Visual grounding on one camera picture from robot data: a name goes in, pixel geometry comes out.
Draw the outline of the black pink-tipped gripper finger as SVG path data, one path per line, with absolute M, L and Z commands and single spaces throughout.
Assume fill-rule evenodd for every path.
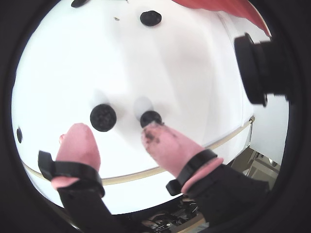
M 74 224 L 84 233 L 124 233 L 122 224 L 102 201 L 105 191 L 98 173 L 99 150 L 91 129 L 73 124 L 60 137 L 56 160 L 48 152 L 38 153 L 38 167 L 58 192 Z
M 224 165 L 223 158 L 212 150 L 164 124 L 150 123 L 141 139 L 156 163 L 174 176 L 166 185 L 169 194 L 184 194 L 194 200 L 210 224 L 245 213 L 269 194 L 267 182 Z

